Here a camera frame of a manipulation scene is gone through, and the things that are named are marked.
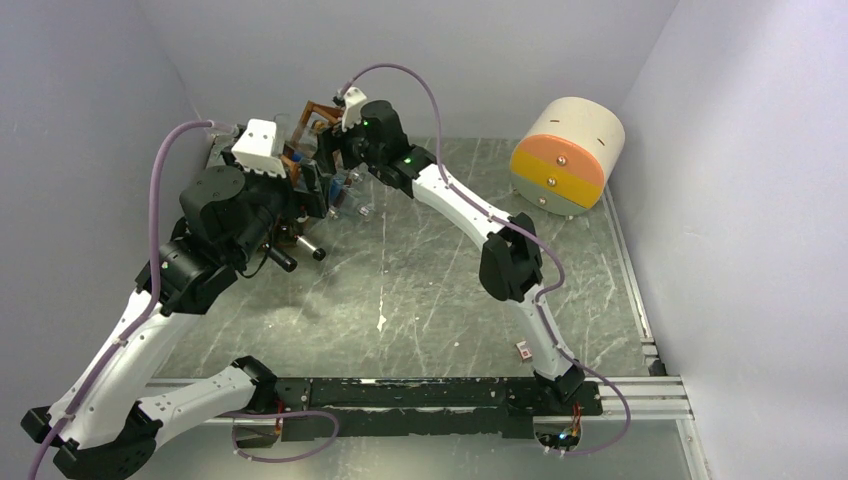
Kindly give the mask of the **brown wooden wine rack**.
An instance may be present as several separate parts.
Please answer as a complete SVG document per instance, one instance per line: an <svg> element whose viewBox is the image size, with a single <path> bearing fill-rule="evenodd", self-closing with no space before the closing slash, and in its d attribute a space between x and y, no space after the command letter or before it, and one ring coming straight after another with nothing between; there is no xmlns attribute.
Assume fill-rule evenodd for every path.
<svg viewBox="0 0 848 480"><path fill-rule="evenodd" d="M341 117L342 110L339 107L313 101L306 103L296 123L292 123L288 115L279 114L274 117L287 135L279 158L289 175L290 183L296 189L307 188L301 171L301 163L304 158L311 159L317 152L318 134L328 127L335 126ZM352 203L352 195L348 190L352 186L353 178L349 173L340 170L341 159L338 153L334 153L334 161L338 168L337 175L326 189L331 217L337 216L342 206L349 206Z"/></svg>

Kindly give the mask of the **dark bottle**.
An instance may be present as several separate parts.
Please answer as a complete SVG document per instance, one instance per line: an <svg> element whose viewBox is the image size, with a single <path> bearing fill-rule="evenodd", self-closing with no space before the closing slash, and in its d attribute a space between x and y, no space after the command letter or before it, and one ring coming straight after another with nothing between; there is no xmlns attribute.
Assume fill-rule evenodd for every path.
<svg viewBox="0 0 848 480"><path fill-rule="evenodd" d="M211 168L216 166L234 165L236 163L236 158L232 153L232 147L240 138L243 131L244 129L242 126L239 125L233 134L213 134L206 167Z"/></svg>

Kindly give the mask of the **green glass wine bottle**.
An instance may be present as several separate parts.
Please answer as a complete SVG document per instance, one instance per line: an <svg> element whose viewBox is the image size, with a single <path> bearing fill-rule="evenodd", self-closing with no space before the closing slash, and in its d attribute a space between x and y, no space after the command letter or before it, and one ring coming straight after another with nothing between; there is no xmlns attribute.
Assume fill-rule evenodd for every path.
<svg viewBox="0 0 848 480"><path fill-rule="evenodd" d="M327 253L323 248L316 245L304 235L298 235L295 238L295 244L298 247L307 251L309 255L316 261L323 261L327 256Z"/></svg>

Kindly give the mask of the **clear glass bottle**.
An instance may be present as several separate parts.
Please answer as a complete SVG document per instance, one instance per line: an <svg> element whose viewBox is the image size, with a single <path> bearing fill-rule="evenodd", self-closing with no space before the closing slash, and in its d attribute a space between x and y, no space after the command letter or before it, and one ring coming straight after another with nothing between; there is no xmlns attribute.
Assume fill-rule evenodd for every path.
<svg viewBox="0 0 848 480"><path fill-rule="evenodd" d="M314 103L308 103L297 115L275 114L272 119L277 124L275 155L292 163L302 157L312 158L318 149L319 132L339 120L336 109Z"/></svg>

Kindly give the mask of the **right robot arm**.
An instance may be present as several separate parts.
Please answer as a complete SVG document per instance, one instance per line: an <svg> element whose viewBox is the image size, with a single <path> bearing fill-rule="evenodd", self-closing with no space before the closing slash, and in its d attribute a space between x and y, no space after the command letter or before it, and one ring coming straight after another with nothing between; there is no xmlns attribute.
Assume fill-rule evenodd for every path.
<svg viewBox="0 0 848 480"><path fill-rule="evenodd" d="M550 413L562 414L578 399L585 373L557 327L542 275L544 243L526 214L508 215L463 185L437 156L411 143L398 113L385 100L347 105L333 100L337 120L317 133L317 161L334 169L361 165L383 184L430 206L459 228L480 252L479 281L495 300L509 306L531 351L539 398Z"/></svg>

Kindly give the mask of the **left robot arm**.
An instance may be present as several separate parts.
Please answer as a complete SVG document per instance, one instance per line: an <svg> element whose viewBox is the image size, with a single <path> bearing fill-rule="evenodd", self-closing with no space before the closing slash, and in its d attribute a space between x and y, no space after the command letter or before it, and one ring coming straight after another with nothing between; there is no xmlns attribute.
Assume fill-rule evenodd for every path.
<svg viewBox="0 0 848 480"><path fill-rule="evenodd" d="M207 420L236 413L281 413L277 377L240 357L182 389L143 391L176 343L217 298L243 278L253 258L286 270L295 262L273 244L275 228L323 217L329 183L313 165L293 183L233 159L204 170L181 194L181 217L155 242L114 330L81 377L53 405L29 410L25 432L68 479L126 479L165 443Z"/></svg>

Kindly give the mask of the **blue plastic water bottle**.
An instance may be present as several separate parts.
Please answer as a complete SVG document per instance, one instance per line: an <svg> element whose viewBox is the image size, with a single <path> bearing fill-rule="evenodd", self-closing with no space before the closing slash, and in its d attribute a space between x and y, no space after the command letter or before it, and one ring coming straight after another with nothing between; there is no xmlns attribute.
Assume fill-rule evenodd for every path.
<svg viewBox="0 0 848 480"><path fill-rule="evenodd" d="M336 173L330 176L323 173L318 163L305 153L295 151L291 160L290 173L297 177L297 187L319 198L318 206L323 208L324 218L356 216L370 219L374 216L375 206L364 195L363 182L367 171L363 166L343 169L337 161Z"/></svg>

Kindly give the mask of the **cream orange cylindrical box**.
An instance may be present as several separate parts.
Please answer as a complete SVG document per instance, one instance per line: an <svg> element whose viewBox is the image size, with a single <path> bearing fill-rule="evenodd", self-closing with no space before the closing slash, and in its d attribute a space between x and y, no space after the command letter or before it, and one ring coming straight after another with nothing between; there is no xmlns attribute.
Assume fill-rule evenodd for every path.
<svg viewBox="0 0 848 480"><path fill-rule="evenodd" d="M511 155L512 187L537 207L564 217L600 200L625 144L622 122L581 97L552 101Z"/></svg>

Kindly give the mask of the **small red white box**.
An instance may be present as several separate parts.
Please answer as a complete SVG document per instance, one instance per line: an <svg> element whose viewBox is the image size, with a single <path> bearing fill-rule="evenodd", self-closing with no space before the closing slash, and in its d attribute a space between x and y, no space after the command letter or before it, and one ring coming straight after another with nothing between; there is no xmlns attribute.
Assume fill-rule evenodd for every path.
<svg viewBox="0 0 848 480"><path fill-rule="evenodd" d="M515 347L522 362L529 361L533 358L532 351L526 341L517 342Z"/></svg>

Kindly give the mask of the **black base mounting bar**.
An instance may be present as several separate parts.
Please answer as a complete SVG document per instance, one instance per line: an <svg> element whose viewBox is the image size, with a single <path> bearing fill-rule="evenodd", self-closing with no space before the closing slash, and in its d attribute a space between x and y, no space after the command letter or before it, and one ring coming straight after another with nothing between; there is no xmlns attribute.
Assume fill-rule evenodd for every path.
<svg viewBox="0 0 848 480"><path fill-rule="evenodd" d="M292 414L284 441L341 437L498 434L532 439L542 417L599 416L599 387L585 381L565 400L532 377L407 379L279 378L235 411L249 419Z"/></svg>

